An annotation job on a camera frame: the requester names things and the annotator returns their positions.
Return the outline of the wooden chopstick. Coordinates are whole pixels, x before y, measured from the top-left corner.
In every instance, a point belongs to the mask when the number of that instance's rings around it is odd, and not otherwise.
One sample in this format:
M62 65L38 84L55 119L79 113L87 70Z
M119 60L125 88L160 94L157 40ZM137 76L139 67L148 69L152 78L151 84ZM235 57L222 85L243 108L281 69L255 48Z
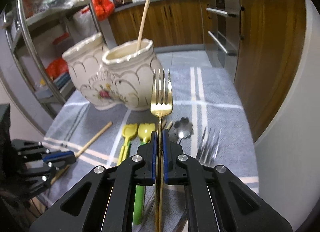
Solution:
M149 9L149 5L150 5L150 0L146 0L145 5L144 5L142 20L140 23L136 52L138 52L141 49L142 35L143 35L143 31L144 31L144 25L145 25L145 20L146 20L146 15L147 15L147 12Z
M171 129L172 125L173 125L173 121L170 121L169 123L166 124L166 126L164 128L169 131Z
M80 149L76 154L75 154L75 158L78 159L80 157L80 155L82 155L89 147L91 144L93 144L93 142L95 142L102 134L104 134L104 132L109 129L112 126L112 122L110 121L106 126L104 126L99 132L97 132L97 134L95 134L95 136L93 136L93 138L91 138L91 140L89 140L84 147L82 147L82 149ZM67 170L69 169L69 165L66 166L63 170L60 170L56 176L51 180L50 184L53 185Z

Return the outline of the gold fork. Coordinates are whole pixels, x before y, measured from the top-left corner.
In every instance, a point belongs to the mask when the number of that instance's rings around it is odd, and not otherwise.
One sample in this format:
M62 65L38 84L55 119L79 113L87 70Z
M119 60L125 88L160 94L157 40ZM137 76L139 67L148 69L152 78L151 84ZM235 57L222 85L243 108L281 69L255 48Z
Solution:
M170 115L173 109L172 84L170 71L155 70L153 73L150 112L158 118L156 147L156 191L155 191L155 229L162 231L162 201L164 186L163 160L163 118Z

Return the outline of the wooden kitchen cabinets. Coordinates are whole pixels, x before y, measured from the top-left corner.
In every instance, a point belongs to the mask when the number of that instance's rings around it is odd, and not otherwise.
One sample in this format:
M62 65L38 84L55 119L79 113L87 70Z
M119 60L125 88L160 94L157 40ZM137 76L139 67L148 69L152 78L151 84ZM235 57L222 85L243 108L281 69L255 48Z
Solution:
M203 47L211 0L153 0L143 37L155 47ZM283 104L300 64L306 31L305 0L240 0L240 45L232 82L258 140Z

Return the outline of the silver fork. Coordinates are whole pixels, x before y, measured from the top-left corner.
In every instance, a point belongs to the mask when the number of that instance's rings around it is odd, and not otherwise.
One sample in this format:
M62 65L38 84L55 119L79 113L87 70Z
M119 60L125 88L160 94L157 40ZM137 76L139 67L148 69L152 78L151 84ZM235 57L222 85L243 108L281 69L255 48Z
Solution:
M196 154L196 159L200 164L213 166L219 151L221 131L222 129L205 127Z

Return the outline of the silver flower spoon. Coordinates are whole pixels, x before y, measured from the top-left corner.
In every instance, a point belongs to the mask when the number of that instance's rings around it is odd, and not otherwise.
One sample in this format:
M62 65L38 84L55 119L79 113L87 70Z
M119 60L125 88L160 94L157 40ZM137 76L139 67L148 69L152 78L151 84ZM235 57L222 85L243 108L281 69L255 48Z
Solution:
M177 144L193 135L193 123L189 118L182 117L174 123L173 128L173 131L169 132L169 138Z

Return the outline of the white ceramic double utensil holder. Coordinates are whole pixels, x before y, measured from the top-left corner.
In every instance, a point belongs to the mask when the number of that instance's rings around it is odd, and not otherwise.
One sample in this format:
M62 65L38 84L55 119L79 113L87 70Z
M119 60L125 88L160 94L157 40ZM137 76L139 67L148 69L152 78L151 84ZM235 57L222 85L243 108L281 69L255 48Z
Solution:
M97 110L123 104L130 110L150 108L153 74L163 67L153 42L128 41L109 49L96 33L62 54L75 88Z

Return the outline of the metal storage shelf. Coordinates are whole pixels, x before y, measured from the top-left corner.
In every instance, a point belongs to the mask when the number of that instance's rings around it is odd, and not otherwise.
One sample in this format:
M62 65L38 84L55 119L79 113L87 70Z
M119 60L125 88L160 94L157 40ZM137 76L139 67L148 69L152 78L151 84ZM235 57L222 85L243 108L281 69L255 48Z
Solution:
M47 72L77 42L100 31L93 0L7 0L1 15L1 80L28 120L53 121L74 92Z

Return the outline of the red hanging plastic bag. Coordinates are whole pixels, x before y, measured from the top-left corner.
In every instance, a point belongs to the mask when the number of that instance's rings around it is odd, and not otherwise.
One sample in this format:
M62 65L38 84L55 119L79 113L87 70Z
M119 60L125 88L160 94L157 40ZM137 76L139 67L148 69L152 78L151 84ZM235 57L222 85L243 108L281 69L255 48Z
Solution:
M107 19L115 9L111 0L91 0L98 21Z

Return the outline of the built-in oven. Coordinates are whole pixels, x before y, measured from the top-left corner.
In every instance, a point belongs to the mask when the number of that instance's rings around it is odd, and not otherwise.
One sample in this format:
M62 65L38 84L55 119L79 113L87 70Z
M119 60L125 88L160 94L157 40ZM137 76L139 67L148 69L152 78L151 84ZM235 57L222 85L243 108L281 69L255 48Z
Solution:
M240 0L211 0L206 7L212 28L207 36L221 66L233 82L238 65L240 45Z

